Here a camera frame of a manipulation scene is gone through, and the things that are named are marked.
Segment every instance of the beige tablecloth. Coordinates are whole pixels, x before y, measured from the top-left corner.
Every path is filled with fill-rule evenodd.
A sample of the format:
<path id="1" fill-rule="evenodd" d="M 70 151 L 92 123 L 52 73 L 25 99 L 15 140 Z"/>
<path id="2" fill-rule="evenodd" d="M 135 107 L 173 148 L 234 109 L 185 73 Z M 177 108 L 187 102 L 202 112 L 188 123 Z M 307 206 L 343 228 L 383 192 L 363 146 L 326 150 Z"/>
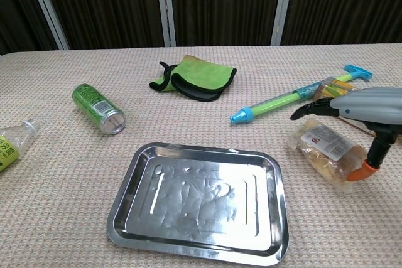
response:
<path id="1" fill-rule="evenodd" d="M 237 68 L 232 85 L 209 103 L 151 90 L 163 60 L 184 55 Z M 40 135 L 0 173 L 0 266 L 237 267 L 235 264 L 114 245 L 106 219 L 134 152 L 149 142 L 261 151 L 280 164 L 290 246 L 283 267 L 402 266 L 402 144 L 393 146 L 353 195 L 336 191 L 286 145 L 300 104 L 230 126 L 240 108 L 331 75 L 345 64 L 374 74 L 360 87 L 402 83 L 402 44 L 199 47 L 13 53 L 0 60 L 0 127 L 36 117 Z M 128 123 L 103 135 L 72 101 L 89 83 L 114 101 Z M 345 122 L 318 118 L 369 148 L 372 138 Z"/>

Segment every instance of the microfiber cloth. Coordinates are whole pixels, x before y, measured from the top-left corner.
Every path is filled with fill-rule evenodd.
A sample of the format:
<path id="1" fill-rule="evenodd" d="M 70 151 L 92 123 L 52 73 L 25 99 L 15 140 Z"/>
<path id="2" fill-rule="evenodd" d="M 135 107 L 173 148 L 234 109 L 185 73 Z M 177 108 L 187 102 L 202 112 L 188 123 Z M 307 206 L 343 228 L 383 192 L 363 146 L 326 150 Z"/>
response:
<path id="1" fill-rule="evenodd" d="M 220 97 L 232 83 L 236 69 L 186 55 L 178 65 L 167 65 L 163 76 L 149 86 L 156 91 L 174 91 L 191 99 L 210 102 Z"/>

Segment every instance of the soda can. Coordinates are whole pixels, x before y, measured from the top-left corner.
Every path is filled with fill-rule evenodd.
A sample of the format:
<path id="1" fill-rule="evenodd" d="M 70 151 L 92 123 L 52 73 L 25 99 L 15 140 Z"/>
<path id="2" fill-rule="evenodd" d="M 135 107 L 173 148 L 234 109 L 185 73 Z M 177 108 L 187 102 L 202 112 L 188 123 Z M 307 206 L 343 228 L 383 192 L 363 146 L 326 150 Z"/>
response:
<path id="1" fill-rule="evenodd" d="M 73 101 L 105 134 L 117 134 L 126 126 L 123 112 L 88 84 L 73 91 Z"/>

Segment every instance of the metal tray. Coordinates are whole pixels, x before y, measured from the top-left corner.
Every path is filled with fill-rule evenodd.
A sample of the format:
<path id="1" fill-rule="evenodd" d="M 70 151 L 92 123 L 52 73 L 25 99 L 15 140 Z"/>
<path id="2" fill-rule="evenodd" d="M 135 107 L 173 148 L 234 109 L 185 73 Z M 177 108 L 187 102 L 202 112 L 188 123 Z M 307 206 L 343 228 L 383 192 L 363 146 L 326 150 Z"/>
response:
<path id="1" fill-rule="evenodd" d="M 263 153 L 147 144 L 131 161 L 107 234 L 134 249 L 275 265 L 289 243 L 280 167 Z"/>

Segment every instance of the curtain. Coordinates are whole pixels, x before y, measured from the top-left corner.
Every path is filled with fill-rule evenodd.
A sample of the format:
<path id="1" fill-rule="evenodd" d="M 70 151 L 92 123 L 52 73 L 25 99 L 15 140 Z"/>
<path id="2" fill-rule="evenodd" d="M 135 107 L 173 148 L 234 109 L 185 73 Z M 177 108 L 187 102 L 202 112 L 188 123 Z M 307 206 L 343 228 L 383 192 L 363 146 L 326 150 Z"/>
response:
<path id="1" fill-rule="evenodd" d="M 0 55 L 56 49 L 38 0 L 0 0 Z"/>
<path id="2" fill-rule="evenodd" d="M 72 49 L 163 46 L 159 0 L 52 0 Z"/>
<path id="3" fill-rule="evenodd" d="M 402 42 L 402 0 L 290 0 L 282 45 Z"/>
<path id="4" fill-rule="evenodd" d="M 269 45 L 278 0 L 172 0 L 178 46 Z"/>

